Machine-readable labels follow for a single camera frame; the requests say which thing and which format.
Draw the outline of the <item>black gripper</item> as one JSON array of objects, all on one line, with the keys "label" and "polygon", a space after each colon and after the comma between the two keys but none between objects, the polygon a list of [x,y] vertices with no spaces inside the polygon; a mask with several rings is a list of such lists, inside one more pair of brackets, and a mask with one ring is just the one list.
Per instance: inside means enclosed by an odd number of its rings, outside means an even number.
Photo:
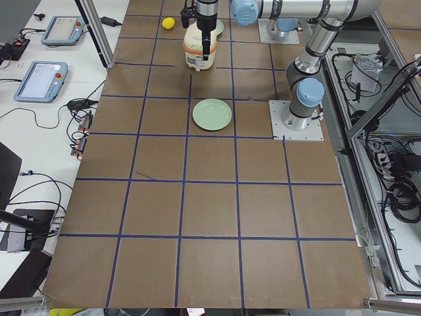
[{"label": "black gripper", "polygon": [[202,31],[203,60],[210,54],[210,32],[216,28],[218,0],[197,0],[196,17],[198,29]]}]

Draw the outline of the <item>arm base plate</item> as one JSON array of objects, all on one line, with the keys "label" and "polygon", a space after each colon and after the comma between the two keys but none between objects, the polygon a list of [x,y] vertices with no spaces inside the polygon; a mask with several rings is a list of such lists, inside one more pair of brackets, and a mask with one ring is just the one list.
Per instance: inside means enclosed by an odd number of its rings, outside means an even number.
[{"label": "arm base plate", "polygon": [[318,112],[314,109],[307,118],[298,118],[290,112],[288,100],[270,100],[272,138],[279,141],[323,142],[324,136]]},{"label": "arm base plate", "polygon": [[261,43],[275,43],[283,45],[298,45],[297,18],[279,18],[270,20],[268,18],[258,19],[259,36]]}]

